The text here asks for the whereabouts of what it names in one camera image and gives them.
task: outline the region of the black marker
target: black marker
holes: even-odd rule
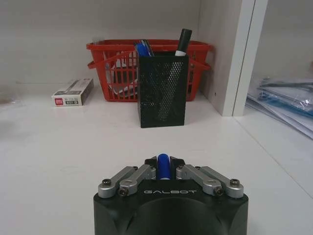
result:
[[[175,56],[185,56],[191,38],[192,30],[183,28],[181,30],[178,47]]]
[[[185,56],[186,55],[186,51],[187,51],[187,48],[189,45],[191,34],[192,34],[192,30],[190,30],[190,29],[183,28],[181,30],[179,43],[178,43],[177,50],[175,52],[175,56]],[[174,75],[175,73],[176,73],[175,67],[172,67],[172,69],[169,73],[167,86],[174,86],[176,88],[178,81],[175,79],[175,75]],[[169,89],[168,93],[166,93],[164,95],[163,99],[161,100],[160,110],[159,110],[159,113],[157,116],[157,118],[159,120],[165,121],[167,119],[168,114],[171,110],[172,103],[173,103],[174,94],[175,93],[171,92]]]

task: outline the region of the white wall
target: white wall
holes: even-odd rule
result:
[[[268,0],[253,74],[313,77],[312,10],[312,0]]]
[[[2,0],[0,82],[59,83],[90,74],[86,43],[106,39],[196,39],[201,0]]]

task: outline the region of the box label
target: box label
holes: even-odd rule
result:
[[[62,98],[54,98],[55,105],[63,105],[63,99]]]

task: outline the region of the red plastic basket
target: red plastic basket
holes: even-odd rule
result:
[[[137,101],[134,42],[139,43],[139,40],[105,40],[87,44],[93,57],[88,68],[97,69],[107,101]],[[175,51],[178,46],[178,40],[149,40],[149,43],[154,52]],[[191,41],[188,46],[187,101],[195,98],[202,72],[211,68],[205,63],[205,58],[212,49],[211,45],[197,41]]]

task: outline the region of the basket handle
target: basket handle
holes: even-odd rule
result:
[[[94,61],[91,61],[89,64],[88,64],[88,68],[89,69],[94,69],[96,68],[97,66],[100,66],[100,65],[103,65],[103,64],[106,64],[108,62],[111,62],[113,60],[116,60],[116,59],[119,59],[120,57],[123,57],[124,55],[127,55],[127,54],[130,54],[130,53],[133,53],[134,51],[133,50],[129,50],[129,51],[126,51],[126,52],[123,52],[119,55],[116,55],[116,56],[112,56],[110,57],[109,59],[107,60],[102,60],[98,63],[95,63]],[[194,65],[194,66],[197,66],[197,67],[201,67],[203,70],[210,70],[211,69],[211,66],[207,63],[200,63],[196,60],[193,60],[191,58],[189,58],[190,62]]]
[[[203,70],[210,70],[211,69],[211,66],[204,62],[204,63],[200,63],[196,60],[193,60],[191,58],[189,58],[190,62],[194,65],[194,66],[197,66],[197,67],[201,67]]]
[[[107,60],[102,60],[98,63],[95,63],[94,61],[91,61],[89,64],[88,64],[88,68],[91,70],[91,69],[94,69],[100,65],[104,65],[106,63],[109,63],[113,60],[116,60],[116,59],[119,59],[121,57],[123,57],[124,55],[127,55],[127,54],[130,54],[130,53],[133,53],[134,51],[133,50],[129,50],[129,51],[126,51],[126,52],[123,52],[123,53],[120,53],[119,55],[115,55],[115,56],[112,56],[110,57],[109,59]]]

